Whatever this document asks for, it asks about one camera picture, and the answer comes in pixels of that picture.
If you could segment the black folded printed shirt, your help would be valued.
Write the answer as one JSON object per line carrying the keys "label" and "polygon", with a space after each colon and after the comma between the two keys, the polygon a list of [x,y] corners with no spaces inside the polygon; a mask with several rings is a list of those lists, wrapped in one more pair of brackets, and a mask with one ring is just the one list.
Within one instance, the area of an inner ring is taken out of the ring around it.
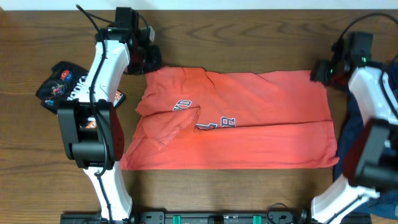
{"label": "black folded printed shirt", "polygon": [[36,92],[41,105],[57,114],[59,104],[64,101],[76,101],[81,92],[88,71],[71,62],[61,61],[52,67],[51,76],[43,82]]}

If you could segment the dark blue garment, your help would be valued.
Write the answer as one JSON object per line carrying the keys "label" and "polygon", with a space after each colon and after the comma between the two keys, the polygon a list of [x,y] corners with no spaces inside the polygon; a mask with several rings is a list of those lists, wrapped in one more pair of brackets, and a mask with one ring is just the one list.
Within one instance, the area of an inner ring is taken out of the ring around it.
{"label": "dark blue garment", "polygon": [[[343,132],[338,141],[337,155],[340,161],[335,166],[334,181],[339,177],[343,168],[343,159],[345,154],[353,145],[356,138],[359,136],[363,129],[363,121],[359,112],[359,108],[354,96],[349,91],[349,100],[347,104],[349,118],[346,122]],[[386,149],[386,155],[397,154],[397,149]],[[352,212],[373,214],[383,218],[397,219],[397,189],[383,192],[379,199],[370,200],[362,206],[356,208]]]}

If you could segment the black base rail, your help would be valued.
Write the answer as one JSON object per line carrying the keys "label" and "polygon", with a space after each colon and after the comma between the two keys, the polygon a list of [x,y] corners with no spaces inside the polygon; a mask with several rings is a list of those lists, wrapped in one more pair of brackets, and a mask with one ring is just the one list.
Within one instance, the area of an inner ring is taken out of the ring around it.
{"label": "black base rail", "polygon": [[264,211],[243,212],[133,212],[130,217],[113,220],[122,224],[306,224],[313,223],[308,210],[275,203]]}

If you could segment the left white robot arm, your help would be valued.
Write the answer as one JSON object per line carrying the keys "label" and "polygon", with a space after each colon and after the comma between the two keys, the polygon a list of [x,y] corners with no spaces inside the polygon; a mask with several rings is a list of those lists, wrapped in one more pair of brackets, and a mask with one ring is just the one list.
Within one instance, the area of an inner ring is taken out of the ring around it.
{"label": "left white robot arm", "polygon": [[119,161],[124,133],[114,107],[123,73],[143,74],[160,67],[160,50],[151,26],[100,29],[96,53],[83,86],[57,110],[65,154],[93,184],[98,214],[63,214],[61,223],[134,223],[133,199],[127,192]]}

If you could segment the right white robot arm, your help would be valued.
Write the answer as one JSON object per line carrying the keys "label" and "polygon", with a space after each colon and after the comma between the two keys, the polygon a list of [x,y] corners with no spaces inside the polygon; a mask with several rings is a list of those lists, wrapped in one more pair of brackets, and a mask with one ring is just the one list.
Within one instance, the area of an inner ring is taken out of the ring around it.
{"label": "right white robot arm", "polygon": [[351,212],[383,192],[397,189],[397,99],[389,86],[385,64],[362,59],[347,74],[363,129],[345,154],[339,177],[311,207],[300,223],[355,223]]}

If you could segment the orange printed t-shirt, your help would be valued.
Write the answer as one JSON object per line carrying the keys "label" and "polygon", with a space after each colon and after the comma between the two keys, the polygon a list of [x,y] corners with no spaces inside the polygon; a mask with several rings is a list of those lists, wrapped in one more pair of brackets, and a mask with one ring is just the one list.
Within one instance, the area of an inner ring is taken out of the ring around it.
{"label": "orange printed t-shirt", "polygon": [[313,169],[339,160],[326,89],[307,70],[165,67],[146,80],[124,170]]}

